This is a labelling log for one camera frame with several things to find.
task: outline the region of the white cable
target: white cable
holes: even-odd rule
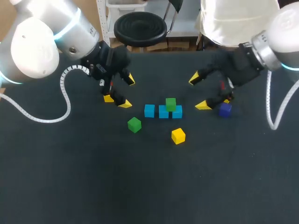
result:
[[[282,101],[280,108],[277,113],[277,117],[275,122],[273,123],[272,118],[271,118],[271,109],[270,109],[270,90],[271,90],[271,77],[272,77],[272,72],[268,71],[267,75],[267,88],[266,88],[266,114],[267,114],[267,120],[270,125],[270,128],[272,130],[276,130],[279,126],[280,120],[282,118],[282,115],[285,112],[285,108],[287,104],[289,103],[291,97],[294,95],[296,90],[299,88],[299,80],[293,85],[293,87],[289,90],[287,95],[285,96],[284,100]]]
[[[64,119],[66,119],[70,113],[71,113],[71,103],[70,103],[70,99],[65,91],[65,88],[64,88],[64,79],[66,77],[66,75],[72,71],[72,70],[75,70],[75,69],[79,69],[79,70],[82,70],[83,72],[85,72],[86,74],[89,75],[89,69],[82,66],[82,65],[72,65],[70,67],[68,67],[66,70],[64,70],[64,72],[62,73],[61,75],[61,78],[60,78],[60,89],[61,89],[61,92],[65,98],[65,101],[66,101],[66,105],[67,105],[67,110],[66,110],[66,113],[64,116],[58,118],[58,119],[54,119],[54,120],[43,120],[43,119],[39,119],[39,118],[35,118],[33,116],[31,116],[30,114],[28,114],[23,108],[21,108],[13,99],[11,99],[10,97],[6,96],[5,94],[0,94],[0,98],[3,98],[5,100],[7,100],[9,103],[11,103],[13,106],[15,106],[15,108],[17,108],[22,114],[24,114],[27,118],[33,120],[33,121],[36,121],[36,122],[39,122],[39,123],[47,123],[47,124],[50,124],[50,123],[57,123],[57,122],[60,122]]]

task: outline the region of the stool seat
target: stool seat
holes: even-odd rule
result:
[[[158,15],[148,12],[132,12],[120,17],[114,25],[118,41],[132,47],[145,48],[166,38],[167,25]]]

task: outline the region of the yellow cube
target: yellow cube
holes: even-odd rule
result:
[[[174,141],[174,143],[177,145],[185,141],[186,134],[183,132],[181,128],[179,128],[171,132],[171,138]]]

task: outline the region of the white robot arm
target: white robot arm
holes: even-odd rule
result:
[[[10,0],[17,18],[0,44],[0,86],[52,74],[59,48],[70,59],[89,55],[99,33],[71,0]]]
[[[299,2],[280,9],[266,31],[252,38],[252,49],[264,68],[299,70]]]

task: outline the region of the green cube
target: green cube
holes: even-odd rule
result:
[[[141,129],[141,121],[133,117],[128,121],[128,128],[134,133],[138,132]]]
[[[177,108],[177,102],[175,98],[166,98],[166,110],[168,112],[174,112]]]

